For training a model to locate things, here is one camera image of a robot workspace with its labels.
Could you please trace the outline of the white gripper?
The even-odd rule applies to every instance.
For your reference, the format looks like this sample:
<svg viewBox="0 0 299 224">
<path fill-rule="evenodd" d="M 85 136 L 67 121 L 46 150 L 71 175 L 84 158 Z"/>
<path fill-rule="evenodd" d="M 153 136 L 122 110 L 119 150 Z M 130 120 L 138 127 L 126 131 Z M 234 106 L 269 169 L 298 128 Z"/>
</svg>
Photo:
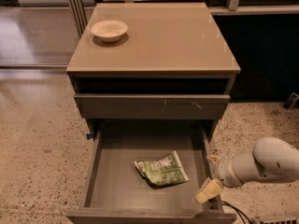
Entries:
<svg viewBox="0 0 299 224">
<path fill-rule="evenodd" d="M 205 203 L 210 199 L 220 195 L 226 188 L 232 189 L 241 187 L 243 183 L 239 180 L 235 174 L 233 167 L 233 155 L 226 155 L 221 157 L 219 155 L 207 155 L 206 159 L 215 164 L 213 172 L 219 179 L 207 178 L 202 187 L 196 192 L 195 200 L 198 203 Z"/>
</svg>

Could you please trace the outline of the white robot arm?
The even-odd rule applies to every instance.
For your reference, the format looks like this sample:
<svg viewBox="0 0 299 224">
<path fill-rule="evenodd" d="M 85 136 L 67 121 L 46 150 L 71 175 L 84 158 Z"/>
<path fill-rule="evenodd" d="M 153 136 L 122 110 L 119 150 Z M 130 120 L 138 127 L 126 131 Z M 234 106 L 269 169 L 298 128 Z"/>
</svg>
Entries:
<svg viewBox="0 0 299 224">
<path fill-rule="evenodd" d="M 238 188 L 249 182 L 289 183 L 299 179 L 299 150 L 275 137 L 258 140 L 249 152 L 206 158 L 212 164 L 213 178 L 207 178 L 195 194 L 200 204 L 220 195 L 224 188 Z"/>
</svg>

